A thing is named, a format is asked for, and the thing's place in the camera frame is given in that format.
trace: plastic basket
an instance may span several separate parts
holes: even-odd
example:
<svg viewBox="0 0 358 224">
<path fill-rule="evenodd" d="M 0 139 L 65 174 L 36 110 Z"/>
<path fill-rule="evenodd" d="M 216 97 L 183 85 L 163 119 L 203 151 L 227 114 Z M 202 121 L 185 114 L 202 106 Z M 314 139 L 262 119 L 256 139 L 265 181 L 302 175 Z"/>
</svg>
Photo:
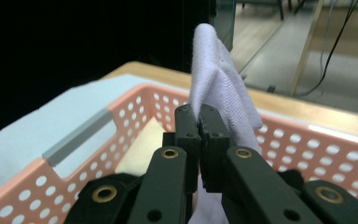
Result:
<svg viewBox="0 0 358 224">
<path fill-rule="evenodd" d="M 144 84 L 107 107 L 117 132 L 70 176 L 61 179 L 44 158 L 29 164 L 0 188 L 0 223 L 63 223 L 89 180 L 110 175 L 146 123 L 155 117 L 174 132 L 174 109 L 188 94 Z M 332 181 L 358 198 L 358 138 L 261 113 L 255 133 L 275 170 L 299 169 L 309 180 Z"/>
</svg>

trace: floor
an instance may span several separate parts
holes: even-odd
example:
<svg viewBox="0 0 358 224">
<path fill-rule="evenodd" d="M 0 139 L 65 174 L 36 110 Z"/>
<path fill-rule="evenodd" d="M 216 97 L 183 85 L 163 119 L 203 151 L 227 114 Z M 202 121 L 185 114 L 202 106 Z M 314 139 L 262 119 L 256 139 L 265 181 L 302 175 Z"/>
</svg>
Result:
<svg viewBox="0 0 358 224">
<path fill-rule="evenodd" d="M 236 25 L 234 30 L 234 50 L 242 51 L 242 55 L 247 57 L 241 57 L 234 50 L 231 51 L 231 55 L 237 70 L 244 78 L 245 85 L 248 88 L 263 91 L 273 88 L 276 94 L 293 97 L 289 94 L 289 90 L 308 35 L 314 7 L 304 7 L 296 15 L 289 13 L 286 9 L 284 21 L 279 20 L 277 9 L 275 11 L 270 9 L 272 10 L 270 14 L 273 15 L 264 17 L 257 15 L 258 25 L 254 24 L 256 27 L 254 29 L 263 30 L 264 28 L 257 27 L 271 27 L 270 30 L 275 30 L 259 32 L 257 35 L 260 36 L 248 36 L 248 45 L 259 47 L 259 49 L 252 50 L 241 49 L 239 44 L 236 45 L 236 39 L 238 41 L 238 39 L 244 39 L 244 36 L 252 34 L 250 31 L 247 34 L 238 31 L 241 29 L 240 24 L 246 23 L 246 21 L 241 21 L 242 14 L 246 13 L 246 9 L 249 12 L 253 11 L 254 14 L 257 10 L 261 10 L 251 6 L 245 7 L 244 10 L 241 9 L 241 5 L 237 5 L 236 23 L 238 26 Z M 307 91 L 319 81 L 321 76 L 320 56 L 321 52 L 310 53 L 297 92 Z M 358 113 L 358 58 L 334 54 L 321 87 L 309 95 L 297 98 Z"/>
</svg>

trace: white cloth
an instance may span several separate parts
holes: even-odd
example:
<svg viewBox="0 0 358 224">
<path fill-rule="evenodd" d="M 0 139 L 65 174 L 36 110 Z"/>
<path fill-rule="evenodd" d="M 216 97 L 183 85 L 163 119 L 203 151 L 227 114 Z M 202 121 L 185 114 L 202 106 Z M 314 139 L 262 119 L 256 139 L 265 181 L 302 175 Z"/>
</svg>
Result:
<svg viewBox="0 0 358 224">
<path fill-rule="evenodd" d="M 197 120 L 202 104 L 218 109 L 237 145 L 260 152 L 254 130 L 261 127 L 261 118 L 227 49 L 209 24 L 199 25 L 194 34 L 189 102 Z M 207 193 L 199 178 L 198 202 L 189 223 L 228 224 L 221 196 Z"/>
</svg>

